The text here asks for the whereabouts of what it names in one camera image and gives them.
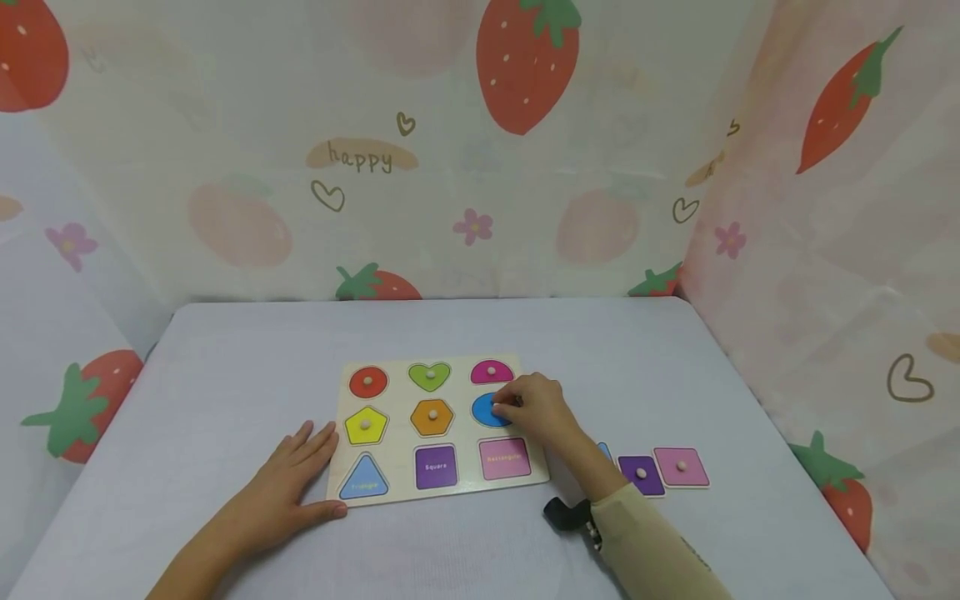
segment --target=left hand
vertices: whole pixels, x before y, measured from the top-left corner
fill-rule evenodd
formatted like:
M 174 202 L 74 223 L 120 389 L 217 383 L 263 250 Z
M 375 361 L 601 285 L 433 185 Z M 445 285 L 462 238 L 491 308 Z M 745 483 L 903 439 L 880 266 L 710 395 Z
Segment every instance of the left hand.
M 333 421 L 310 437 L 307 421 L 286 436 L 267 462 L 205 529 L 227 542 L 237 558 L 267 550 L 298 531 L 347 516 L 347 505 L 336 500 L 300 504 L 303 489 L 330 462 L 339 436 Z

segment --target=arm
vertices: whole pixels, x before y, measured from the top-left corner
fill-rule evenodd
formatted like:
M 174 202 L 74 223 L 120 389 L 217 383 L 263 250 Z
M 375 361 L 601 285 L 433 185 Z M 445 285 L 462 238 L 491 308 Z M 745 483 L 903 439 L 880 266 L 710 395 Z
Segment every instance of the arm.
M 494 414 L 514 422 L 570 469 L 592 504 L 603 537 L 601 556 L 631 598 L 731 598 L 680 533 L 580 428 L 559 382 L 540 373 L 523 375 L 493 402 Z
M 287 436 L 247 487 L 236 494 L 177 554 L 147 600 L 205 600 L 231 568 L 278 546 L 307 527 L 347 515 L 343 502 L 301 506 L 303 488 L 326 467 L 338 436 L 328 423 L 312 438 L 307 421 Z

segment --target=yellow pentagon piece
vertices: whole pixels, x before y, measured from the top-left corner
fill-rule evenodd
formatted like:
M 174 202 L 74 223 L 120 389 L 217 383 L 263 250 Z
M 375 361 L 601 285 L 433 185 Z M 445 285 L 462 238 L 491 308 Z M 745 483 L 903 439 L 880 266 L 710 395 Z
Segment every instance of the yellow pentagon piece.
M 387 430 L 386 415 L 372 406 L 365 406 L 344 421 L 347 439 L 352 445 L 379 444 Z

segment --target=pink square piece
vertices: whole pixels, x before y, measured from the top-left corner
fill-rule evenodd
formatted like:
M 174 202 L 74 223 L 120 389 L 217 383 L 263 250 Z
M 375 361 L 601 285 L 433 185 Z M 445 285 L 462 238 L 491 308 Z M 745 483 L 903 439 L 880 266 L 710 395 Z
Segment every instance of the pink square piece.
M 694 448 L 654 448 L 663 483 L 668 488 L 708 488 L 707 471 Z
M 480 442 L 483 478 L 487 481 L 529 475 L 530 457 L 523 438 L 505 438 Z

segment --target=red circle piece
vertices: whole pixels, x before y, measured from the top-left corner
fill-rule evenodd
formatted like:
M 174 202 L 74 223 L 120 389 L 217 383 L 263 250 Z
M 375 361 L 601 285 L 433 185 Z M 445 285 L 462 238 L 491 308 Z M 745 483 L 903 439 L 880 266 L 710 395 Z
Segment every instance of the red circle piece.
M 368 377 L 369 385 L 364 383 Z M 350 378 L 350 393 L 365 400 L 380 396 L 386 389 L 387 374 L 379 367 L 364 367 Z

